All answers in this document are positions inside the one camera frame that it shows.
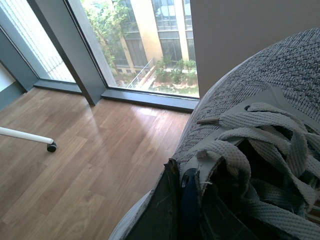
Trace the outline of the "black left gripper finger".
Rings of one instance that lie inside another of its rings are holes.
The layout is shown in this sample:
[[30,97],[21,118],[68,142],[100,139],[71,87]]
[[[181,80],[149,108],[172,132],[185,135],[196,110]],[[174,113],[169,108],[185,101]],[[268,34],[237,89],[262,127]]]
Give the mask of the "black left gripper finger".
[[127,240],[178,238],[179,171],[170,158],[146,209],[126,236]]

